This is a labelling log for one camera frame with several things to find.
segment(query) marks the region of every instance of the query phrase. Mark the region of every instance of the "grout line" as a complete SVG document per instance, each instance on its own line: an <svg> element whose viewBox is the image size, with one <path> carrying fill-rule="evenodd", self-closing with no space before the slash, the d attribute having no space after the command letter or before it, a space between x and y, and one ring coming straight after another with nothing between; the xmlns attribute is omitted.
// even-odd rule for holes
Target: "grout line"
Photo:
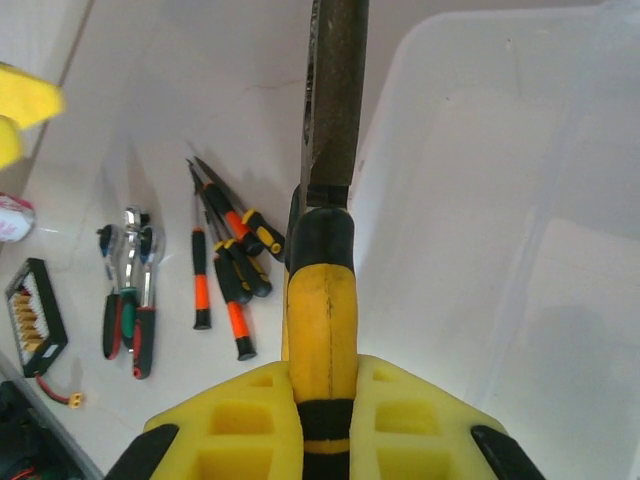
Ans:
<svg viewBox="0 0 640 480"><path fill-rule="evenodd" d="M80 45L80 40L82 39L82 35L84 34L84 30L85 30L85 28L87 26L87 23L89 21L89 15L91 13L91 10L93 9L94 3L95 3L95 0L88 0L88 2L87 2L87 6L85 8L84 15L82 16L82 20L80 20L80 26L78 27L78 33L76 33L76 38L73 40L73 43L71 44L71 50L69 52L69 55L67 56L67 60L64 63L64 67L62 68L62 73L60 74L60 78L58 79L57 85L59 87L62 87L64 85L64 82L67 80L67 77L69 76L69 71L71 70L71 64L73 63L73 59L76 56L76 52L78 50L78 46ZM49 127L49 122L47 121L47 122L44 123L44 125L40 129L40 133L38 134L38 139L36 140L36 143L33 146L33 149L31 151L31 156L28 159L26 179L25 179L24 184L22 185L22 188L20 189L20 192L18 193L19 197L22 196L22 194L24 193L24 189L27 186L27 182L29 181L29 177L31 176L31 171L33 170L33 166L34 166L34 164L36 162L36 158L38 156L38 153L40 153L40 148L42 147L42 142L44 140L44 135L45 135L45 133L47 133L47 128L48 127Z"/></svg>

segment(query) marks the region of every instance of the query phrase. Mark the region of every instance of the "black case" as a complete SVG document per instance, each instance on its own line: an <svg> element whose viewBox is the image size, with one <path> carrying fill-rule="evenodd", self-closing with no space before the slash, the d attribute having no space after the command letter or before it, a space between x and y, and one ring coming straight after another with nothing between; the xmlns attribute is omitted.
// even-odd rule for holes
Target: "black case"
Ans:
<svg viewBox="0 0 640 480"><path fill-rule="evenodd" d="M45 321L49 329L49 336L44 339L42 345L40 345L33 356L27 363L23 363L20 350L19 341L19 327L17 319L13 316L13 310L11 308L11 297L19 289L24 279L29 273L33 273L36 281L36 288L40 296L40 303L44 310ZM44 260L39 258L28 258L22 268L13 277L9 286L5 289L5 297L7 299L7 306L9 308L9 316L11 318L11 326L13 328L13 335L16 342L16 348L18 349L18 357L22 365L22 372L25 377L33 377L36 373L44 374L55 359L60 355L60 352L69 343L67 338L67 332L64 329L62 323L62 317L60 316L60 310L58 309L58 303L51 287L51 281L49 280L49 274L47 273L47 267Z"/></svg>

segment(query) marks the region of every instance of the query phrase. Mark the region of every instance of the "yellow handle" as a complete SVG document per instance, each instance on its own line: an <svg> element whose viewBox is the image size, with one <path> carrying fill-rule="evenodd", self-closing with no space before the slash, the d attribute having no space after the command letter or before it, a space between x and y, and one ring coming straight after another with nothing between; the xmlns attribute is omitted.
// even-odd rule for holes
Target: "yellow handle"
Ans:
<svg viewBox="0 0 640 480"><path fill-rule="evenodd" d="M322 470L328 478L348 469L358 377L353 228L346 211L317 208L300 217L290 242L284 326L289 377L305 468Z"/></svg>

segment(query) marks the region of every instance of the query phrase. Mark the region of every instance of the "orange screwdriver handle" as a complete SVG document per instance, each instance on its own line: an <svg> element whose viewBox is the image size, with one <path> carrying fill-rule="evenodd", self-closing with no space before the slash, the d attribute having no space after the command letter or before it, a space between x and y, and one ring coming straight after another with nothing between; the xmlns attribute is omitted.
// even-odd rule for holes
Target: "orange screwdriver handle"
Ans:
<svg viewBox="0 0 640 480"><path fill-rule="evenodd" d="M195 228L191 234L191 253L193 254L196 306L196 322L193 329L207 330L211 328L211 307L209 306L209 285L207 283L206 241L204 232L200 228Z"/></svg>
<svg viewBox="0 0 640 480"><path fill-rule="evenodd" d="M224 270L220 257L214 260L214 266L216 268L222 298L224 298L227 304L227 310L229 311L231 330L233 331L233 336L236 339L236 347L238 348L238 360L249 360L256 356L256 350L253 347L253 342L249 335L249 327L247 327L247 322L242 312L242 305L233 300L234 292L231 281L235 275Z"/></svg>
<svg viewBox="0 0 640 480"><path fill-rule="evenodd" d="M262 252L264 245L258 240L249 227L242 223L240 215L233 209L227 197L225 197L222 190L220 190L220 187L214 183L206 184L204 186L204 193L209 203L213 205L213 208L224 216L233 233L244 246L247 254L255 257Z"/></svg>

